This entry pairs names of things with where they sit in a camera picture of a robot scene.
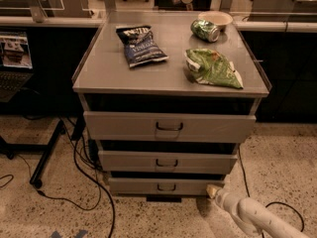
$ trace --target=green chip bag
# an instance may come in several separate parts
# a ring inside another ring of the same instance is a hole
[[[186,50],[185,56],[190,73],[198,83],[243,88],[239,73],[220,53],[208,49],[192,49]]]

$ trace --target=can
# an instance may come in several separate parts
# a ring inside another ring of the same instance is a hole
[[[220,29],[217,25],[203,19],[193,21],[190,30],[198,38],[209,43],[217,42],[220,35]]]

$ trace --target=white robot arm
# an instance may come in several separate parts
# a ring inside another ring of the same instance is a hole
[[[249,197],[239,197],[212,184],[207,186],[207,192],[249,236],[259,236],[264,230],[273,238],[309,238]]]

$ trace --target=bowl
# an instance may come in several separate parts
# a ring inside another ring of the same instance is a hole
[[[220,31],[224,31],[226,29],[226,26],[233,22],[233,18],[228,13],[219,11],[208,11],[199,13],[198,19],[206,20],[217,25]]]

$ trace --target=speckled floor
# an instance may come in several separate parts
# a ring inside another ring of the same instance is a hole
[[[72,125],[63,119],[69,133]],[[0,135],[9,143],[46,143],[57,119],[30,121],[21,117],[0,117]],[[304,218],[304,233],[317,233],[317,125],[256,124],[241,146],[250,194],[266,205],[282,201],[297,209]],[[97,207],[84,211],[65,200],[40,196],[29,184],[29,168],[35,169],[40,156],[21,154],[13,160],[0,155],[0,178],[13,175],[0,188],[0,237],[80,238],[107,237],[112,222],[109,199],[102,192]],[[91,176],[95,171],[80,166]],[[105,175],[98,178],[106,187]],[[9,178],[0,179],[3,185]],[[65,197],[84,208],[98,201],[98,187],[80,173],[73,161],[73,148],[67,134],[60,135],[53,155],[42,175],[41,190],[51,197]],[[246,195],[241,163],[226,178],[230,191]],[[114,238],[245,238],[228,213],[203,198],[181,202],[147,202],[144,197],[113,197],[116,208]],[[269,209],[296,228],[297,215],[284,206]]]

